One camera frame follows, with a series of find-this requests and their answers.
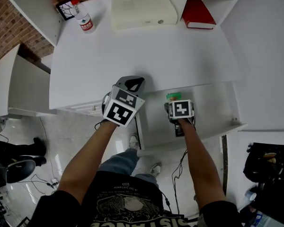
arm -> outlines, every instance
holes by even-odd
[[[187,146],[188,165],[194,182],[199,209],[215,201],[226,200],[217,169],[192,124],[178,120]]]
[[[104,122],[100,125],[65,168],[58,190],[70,193],[82,204],[116,127],[117,125],[113,122]]]

tiled floor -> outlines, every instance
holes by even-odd
[[[94,126],[101,118],[59,111],[57,115],[42,116],[41,120],[48,139],[49,154],[46,154],[47,163],[42,167],[37,167],[34,174],[37,174],[41,179],[51,182],[54,177],[57,179],[61,178],[68,162],[93,134],[95,131]],[[118,127],[109,142],[102,162],[128,148],[129,138],[134,132],[134,124],[129,125],[127,128]],[[40,137],[42,140],[45,140],[44,130],[38,117],[23,117],[21,120],[10,119],[7,121],[6,127],[1,134],[8,137],[9,142],[13,144],[31,144],[33,143],[33,137]],[[211,138],[204,141],[204,144],[217,166],[220,179],[222,179],[223,165],[220,139],[218,137]],[[158,184],[160,190],[168,197],[174,213],[176,213],[177,207],[171,174],[177,168],[184,151],[185,149],[177,149],[141,157],[133,172],[133,175],[146,173],[154,163],[160,161],[163,167],[158,177]],[[30,181],[32,176],[23,181]],[[53,189],[46,184],[37,182],[35,185],[41,193],[30,182],[13,183],[6,186],[8,193],[4,199],[10,210],[7,220],[12,225],[16,226],[24,217],[30,218],[32,216],[38,200],[43,195],[42,193],[49,195],[53,192]],[[189,174],[186,157],[183,161],[182,176],[177,180],[177,198],[180,213],[187,217],[192,217],[198,213],[194,195],[193,182]]]

white wall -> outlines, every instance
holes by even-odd
[[[242,72],[235,83],[242,122],[284,129],[284,0],[239,0],[222,29]]]

